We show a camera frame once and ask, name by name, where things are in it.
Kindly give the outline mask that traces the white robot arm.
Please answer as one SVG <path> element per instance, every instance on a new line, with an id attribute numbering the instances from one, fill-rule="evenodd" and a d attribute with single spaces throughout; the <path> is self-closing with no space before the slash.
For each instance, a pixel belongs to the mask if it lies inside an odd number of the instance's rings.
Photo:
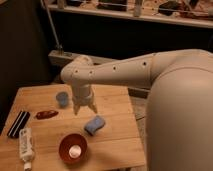
<path id="1" fill-rule="evenodd" d="M 145 88 L 149 171 L 213 171 L 213 53 L 184 49 L 95 65 L 81 55 L 61 71 L 74 110 L 94 108 L 93 84 Z"/>

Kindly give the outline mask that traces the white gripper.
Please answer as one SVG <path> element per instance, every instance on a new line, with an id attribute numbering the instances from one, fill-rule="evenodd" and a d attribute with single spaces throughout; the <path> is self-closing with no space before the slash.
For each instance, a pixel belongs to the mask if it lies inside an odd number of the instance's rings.
<path id="1" fill-rule="evenodd" d="M 94 93 L 90 84 L 72 85 L 71 89 L 75 115 L 78 115 L 81 106 L 88 106 L 95 114 L 98 113 L 97 107 L 94 104 Z"/>

